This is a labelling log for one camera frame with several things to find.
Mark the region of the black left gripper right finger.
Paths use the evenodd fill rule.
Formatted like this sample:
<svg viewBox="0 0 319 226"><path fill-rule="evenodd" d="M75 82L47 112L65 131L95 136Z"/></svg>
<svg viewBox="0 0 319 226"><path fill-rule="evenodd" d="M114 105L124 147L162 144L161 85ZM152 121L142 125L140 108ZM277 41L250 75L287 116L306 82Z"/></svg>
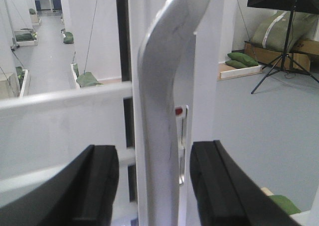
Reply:
<svg viewBox="0 0 319 226"><path fill-rule="evenodd" d="M246 175L219 140L194 142L190 176L203 226L297 226Z"/></svg>

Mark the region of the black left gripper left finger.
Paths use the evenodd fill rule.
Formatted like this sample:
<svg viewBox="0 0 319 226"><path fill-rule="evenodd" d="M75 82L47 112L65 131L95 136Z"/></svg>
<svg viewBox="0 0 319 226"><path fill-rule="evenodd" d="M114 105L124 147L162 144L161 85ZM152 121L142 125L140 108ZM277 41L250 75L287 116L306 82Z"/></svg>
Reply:
<svg viewBox="0 0 319 226"><path fill-rule="evenodd" d="M119 183L115 146L90 145L44 184L0 209L2 226L109 226Z"/></svg>

